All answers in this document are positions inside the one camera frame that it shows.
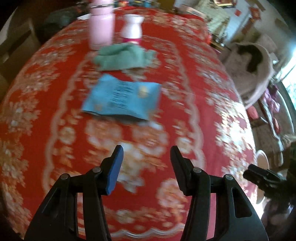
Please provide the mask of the red floral tablecloth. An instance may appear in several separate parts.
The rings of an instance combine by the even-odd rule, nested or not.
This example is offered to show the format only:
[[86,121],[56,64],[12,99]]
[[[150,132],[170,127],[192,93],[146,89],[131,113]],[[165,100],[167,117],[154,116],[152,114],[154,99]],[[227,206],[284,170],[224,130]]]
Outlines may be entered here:
[[84,113],[82,103],[101,77],[87,21],[75,21],[46,42],[1,105],[1,189],[8,221],[20,235],[61,174],[86,173],[116,145],[123,146],[124,160],[114,191],[103,199],[113,240],[180,239],[190,199],[175,179],[173,145],[208,174],[233,175],[256,201],[256,187],[243,178],[255,156],[250,123],[208,44],[205,22],[144,8],[115,14],[114,41],[122,40],[126,14],[142,15],[141,45],[157,56],[148,68],[112,74],[160,83],[158,108],[146,123]]

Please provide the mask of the pink cup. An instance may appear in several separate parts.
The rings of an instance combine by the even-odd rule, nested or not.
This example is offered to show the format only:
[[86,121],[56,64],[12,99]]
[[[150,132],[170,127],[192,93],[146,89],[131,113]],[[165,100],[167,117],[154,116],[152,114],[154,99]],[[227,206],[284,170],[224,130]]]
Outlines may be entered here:
[[90,49],[98,50],[101,46],[111,45],[115,28],[114,1],[92,1],[89,8],[88,39]]

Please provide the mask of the chair with white coat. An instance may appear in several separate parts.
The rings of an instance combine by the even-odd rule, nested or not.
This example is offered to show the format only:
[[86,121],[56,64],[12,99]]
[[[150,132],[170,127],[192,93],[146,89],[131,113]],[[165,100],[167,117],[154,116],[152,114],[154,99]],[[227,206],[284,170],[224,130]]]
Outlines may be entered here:
[[263,95],[274,74],[269,52],[255,43],[231,43],[219,55],[246,109]]

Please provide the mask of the green cloth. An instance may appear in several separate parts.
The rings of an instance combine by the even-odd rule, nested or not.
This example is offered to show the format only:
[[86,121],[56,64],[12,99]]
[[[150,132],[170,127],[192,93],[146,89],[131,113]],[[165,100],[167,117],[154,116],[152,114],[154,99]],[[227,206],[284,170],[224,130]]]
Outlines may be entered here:
[[101,47],[93,58],[93,63],[100,71],[146,68],[156,56],[156,51],[147,50],[138,44],[121,43]]

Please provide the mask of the blue snack bag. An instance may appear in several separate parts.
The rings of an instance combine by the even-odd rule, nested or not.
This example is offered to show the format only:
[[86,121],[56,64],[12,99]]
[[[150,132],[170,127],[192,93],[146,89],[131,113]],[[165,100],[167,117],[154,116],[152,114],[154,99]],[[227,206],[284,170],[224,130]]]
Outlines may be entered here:
[[122,81],[104,74],[83,101],[82,111],[148,121],[158,107],[161,88],[156,82]]

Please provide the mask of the white pink small bottle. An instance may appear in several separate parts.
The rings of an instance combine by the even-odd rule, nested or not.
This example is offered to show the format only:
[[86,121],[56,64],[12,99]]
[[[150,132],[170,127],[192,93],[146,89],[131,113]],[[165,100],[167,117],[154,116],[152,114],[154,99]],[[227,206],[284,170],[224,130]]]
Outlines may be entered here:
[[136,14],[126,14],[125,24],[121,29],[123,43],[140,44],[142,40],[142,23],[144,16]]

